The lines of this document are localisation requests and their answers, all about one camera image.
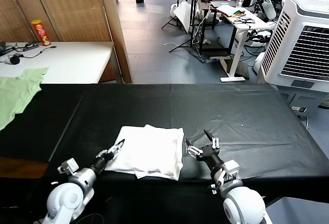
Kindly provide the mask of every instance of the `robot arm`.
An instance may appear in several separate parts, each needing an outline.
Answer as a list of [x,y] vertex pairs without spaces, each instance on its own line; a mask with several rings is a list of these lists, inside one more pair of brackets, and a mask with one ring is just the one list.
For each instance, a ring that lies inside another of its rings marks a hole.
[[93,185],[96,178],[101,175],[107,162],[115,159],[120,151],[124,140],[112,146],[109,150],[101,151],[94,162],[82,170],[74,158],[62,163],[58,167],[59,173],[66,173],[69,176],[68,183],[56,187],[48,196],[48,213],[43,224],[66,224],[75,220],[84,210],[84,207],[94,196]]
[[224,211],[232,224],[272,224],[261,195],[243,186],[239,178],[239,164],[219,158],[219,139],[205,130],[212,145],[196,148],[186,139],[188,153],[198,161],[204,161],[210,169],[214,181],[212,192],[220,192],[224,198]]

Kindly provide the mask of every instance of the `white air cooler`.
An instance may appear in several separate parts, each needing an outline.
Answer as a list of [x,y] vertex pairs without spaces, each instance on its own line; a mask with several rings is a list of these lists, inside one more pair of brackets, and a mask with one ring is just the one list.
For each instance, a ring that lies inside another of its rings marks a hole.
[[329,0],[286,1],[260,75],[298,115],[321,103],[329,92]]

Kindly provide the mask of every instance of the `green cloth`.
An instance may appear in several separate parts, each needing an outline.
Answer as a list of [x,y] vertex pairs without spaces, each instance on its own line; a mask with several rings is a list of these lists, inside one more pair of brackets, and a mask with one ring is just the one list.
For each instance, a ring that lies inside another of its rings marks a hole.
[[16,78],[0,77],[0,131],[21,114],[39,92],[48,68],[27,69]]

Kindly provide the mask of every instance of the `plastic cup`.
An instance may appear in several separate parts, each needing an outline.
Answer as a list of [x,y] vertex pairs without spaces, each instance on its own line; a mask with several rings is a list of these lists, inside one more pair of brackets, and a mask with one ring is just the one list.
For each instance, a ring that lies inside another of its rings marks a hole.
[[236,7],[242,7],[242,4],[245,0],[236,0]]

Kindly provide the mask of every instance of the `black tablecloth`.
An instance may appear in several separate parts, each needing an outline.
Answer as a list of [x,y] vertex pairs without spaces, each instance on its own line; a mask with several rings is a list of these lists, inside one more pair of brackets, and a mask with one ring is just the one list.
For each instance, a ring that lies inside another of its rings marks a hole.
[[86,88],[42,84],[24,112],[0,131],[0,156],[50,161]]
[[[100,150],[114,144],[122,126],[150,124],[182,127],[196,146],[209,143],[203,129],[209,130],[220,138],[220,157],[237,161],[245,184],[261,194],[287,196],[296,191],[297,197],[300,187],[311,186],[303,193],[314,196],[329,179],[327,157],[269,85],[98,84],[42,89],[26,112],[0,133],[0,156],[48,160],[56,150],[46,178],[56,177],[56,168],[71,157],[80,167],[88,165]],[[129,188],[209,183],[206,165],[188,156],[185,145],[183,150],[179,182],[104,172],[98,183]]]
[[[220,138],[221,158],[236,160],[243,179],[329,176],[327,157],[277,90],[269,85],[232,84],[94,85],[48,173],[70,157],[87,164],[98,151],[113,145],[122,126],[146,124],[183,127],[196,146],[209,143],[203,129],[209,130]],[[206,165],[187,156],[185,149],[183,164],[180,180],[210,179]],[[134,179],[112,172],[107,176],[109,181]]]

